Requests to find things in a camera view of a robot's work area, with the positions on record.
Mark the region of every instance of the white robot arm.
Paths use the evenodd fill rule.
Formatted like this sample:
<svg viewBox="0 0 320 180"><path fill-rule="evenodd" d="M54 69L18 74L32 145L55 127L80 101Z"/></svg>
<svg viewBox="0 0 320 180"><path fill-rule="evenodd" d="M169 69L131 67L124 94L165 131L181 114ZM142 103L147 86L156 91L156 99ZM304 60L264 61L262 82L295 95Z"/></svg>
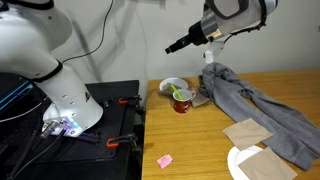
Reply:
<svg viewBox="0 0 320 180"><path fill-rule="evenodd" d="M239 32L260 29L265 25L267 15L277 5L278 0L206 0L202 19L189 28L188 35L169 46L166 52L174 53L191 43L199 46L212 42L259 20L260 24L256 27Z"/></svg>
<svg viewBox="0 0 320 180"><path fill-rule="evenodd" d="M10 9L0 12L0 71L35 82L51 99L43 121L43 136L77 137L102 116L102 108L72 67L57 61L51 51L72 33L68 18L53 0L7 0Z"/></svg>

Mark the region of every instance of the red cup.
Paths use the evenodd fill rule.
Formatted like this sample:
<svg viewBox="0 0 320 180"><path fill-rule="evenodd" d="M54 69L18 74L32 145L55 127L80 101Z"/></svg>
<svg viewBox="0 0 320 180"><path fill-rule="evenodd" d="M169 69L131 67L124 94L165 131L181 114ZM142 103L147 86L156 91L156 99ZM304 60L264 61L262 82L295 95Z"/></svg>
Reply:
<svg viewBox="0 0 320 180"><path fill-rule="evenodd" d="M179 94L182 96L182 99L179 98L176 92L173 93L174 103L173 109L177 113L187 113L189 111L191 100L195 97L195 92L190 92L186 89L178 89Z"/></svg>

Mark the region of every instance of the paper plate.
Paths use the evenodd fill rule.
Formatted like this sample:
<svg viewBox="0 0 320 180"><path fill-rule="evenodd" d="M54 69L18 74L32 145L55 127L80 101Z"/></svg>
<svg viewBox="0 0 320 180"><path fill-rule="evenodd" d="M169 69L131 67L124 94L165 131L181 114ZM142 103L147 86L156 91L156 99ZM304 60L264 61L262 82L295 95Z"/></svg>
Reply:
<svg viewBox="0 0 320 180"><path fill-rule="evenodd" d="M239 164L249 157L262 151L257 146L251 146L247 149L240 151L237 147L233 147L228 154L228 167L234 180L249 180L244 172L239 168Z"/></svg>

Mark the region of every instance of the gray cloth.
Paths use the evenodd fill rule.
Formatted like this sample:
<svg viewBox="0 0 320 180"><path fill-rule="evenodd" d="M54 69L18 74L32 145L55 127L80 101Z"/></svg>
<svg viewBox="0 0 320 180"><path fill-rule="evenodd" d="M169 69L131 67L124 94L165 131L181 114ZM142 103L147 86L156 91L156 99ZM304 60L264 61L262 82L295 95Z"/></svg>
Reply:
<svg viewBox="0 0 320 180"><path fill-rule="evenodd" d="M301 112L272 99L228 67L212 63L200 76L200 93L236 122L252 118L273 134L262 143L279 156L309 170L320 156L320 129ZM250 99L259 109L251 106Z"/></svg>

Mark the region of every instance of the brown napkin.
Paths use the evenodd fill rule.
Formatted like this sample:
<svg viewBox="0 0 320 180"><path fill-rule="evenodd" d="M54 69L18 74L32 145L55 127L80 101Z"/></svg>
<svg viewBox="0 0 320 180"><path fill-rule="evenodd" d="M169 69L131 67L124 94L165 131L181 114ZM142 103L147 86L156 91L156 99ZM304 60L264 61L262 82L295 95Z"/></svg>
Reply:
<svg viewBox="0 0 320 180"><path fill-rule="evenodd" d="M174 87L176 89L181 89L181 87L177 86L174 84ZM161 94L164 94L164 95L168 95L168 96L172 96L173 94L173 89L171 88L171 83L167 83L166 85L164 85L162 87L162 91L161 91Z"/></svg>
<svg viewBox="0 0 320 180"><path fill-rule="evenodd" d="M197 93L197 95L192 99L192 107L198 107L202 104L205 104L206 102L210 101L209 98L202 96L202 94Z"/></svg>
<svg viewBox="0 0 320 180"><path fill-rule="evenodd" d="M251 118L227 127L223 132L239 150L244 150L272 136Z"/></svg>
<svg viewBox="0 0 320 180"><path fill-rule="evenodd" d="M249 157L239 167L253 180L291 180L297 176L269 147Z"/></svg>

